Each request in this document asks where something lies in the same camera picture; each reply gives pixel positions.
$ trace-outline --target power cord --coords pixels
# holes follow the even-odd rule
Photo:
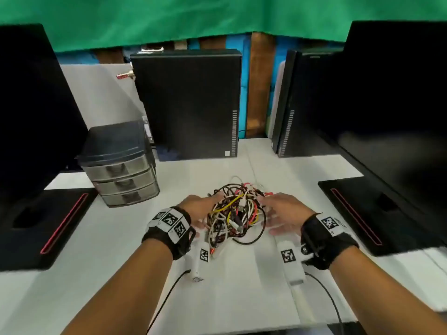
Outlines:
[[[309,274],[309,273],[306,272],[306,271],[305,271],[305,274],[306,274],[307,276],[310,276],[311,278],[313,278],[315,281],[317,281],[317,282],[320,284],[320,286],[323,287],[323,289],[325,290],[326,294],[327,294],[327,295],[329,296],[329,298],[331,299],[332,304],[334,305],[334,308],[335,308],[335,312],[337,313],[338,323],[340,324],[340,330],[341,330],[341,332],[342,332],[342,335],[345,335],[345,332],[344,332],[344,329],[343,329],[342,318],[340,317],[340,313],[338,312],[338,308],[337,308],[337,306],[335,305],[335,301],[334,301],[334,299],[332,298],[331,294],[329,294],[329,291],[326,289],[325,285],[322,284],[321,281],[318,280],[315,276],[313,276],[312,274]]]
[[[170,289],[168,295],[166,295],[165,300],[163,301],[163,303],[162,303],[160,309],[157,311],[157,314],[155,315],[154,319],[152,320],[152,323],[151,323],[151,325],[149,326],[148,331],[146,332],[146,334],[151,330],[152,325],[154,324],[155,320],[157,319],[157,316],[159,315],[160,311],[163,309],[163,306],[165,305],[166,300],[168,299],[169,295],[171,294],[171,292],[172,292],[172,290],[174,289],[174,287],[175,287],[175,285],[177,284],[177,282],[180,281],[180,279],[182,278],[183,275],[188,274],[188,273],[190,273],[190,272],[191,272],[191,269],[185,270],[185,271],[178,277],[178,279],[174,282],[174,284],[172,285],[172,287],[171,287],[171,289]]]

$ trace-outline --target table surface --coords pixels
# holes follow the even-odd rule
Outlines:
[[[361,176],[339,155],[279,159],[268,139],[241,140],[238,153],[237,158],[157,163],[160,194],[146,202],[108,208],[97,197],[49,270],[0,273],[0,334],[59,334],[138,247],[149,219],[189,194],[205,196],[237,175],[267,191],[295,195],[343,221],[317,182]],[[91,186],[84,173],[71,173],[58,175],[48,189]],[[371,258],[429,307],[441,311],[447,310],[446,254],[444,249],[427,249]],[[337,321],[326,293],[311,279],[302,290],[315,322],[300,321],[268,233],[252,246],[230,242],[209,267],[203,282],[183,278],[178,283],[151,333],[225,334]],[[187,268],[186,259],[174,262],[161,301]],[[329,271],[305,270],[327,287],[343,321],[356,320]]]

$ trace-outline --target plastic drawer organizer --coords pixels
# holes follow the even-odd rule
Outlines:
[[[142,121],[92,127],[78,161],[109,207],[142,202],[159,193]]]

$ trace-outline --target computer monitor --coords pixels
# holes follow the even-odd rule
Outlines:
[[[447,22],[353,22],[312,122],[364,177],[320,187],[374,255],[447,244]]]
[[[88,130],[42,25],[0,26],[0,41],[0,270],[47,268],[96,196],[44,190]]]

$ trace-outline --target desktop computer tower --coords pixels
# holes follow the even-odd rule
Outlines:
[[[271,142],[278,157],[335,154],[314,129],[312,112],[336,108],[328,93],[339,54],[340,48],[288,51]]]
[[[241,59],[238,50],[131,55],[160,161],[237,156]]]

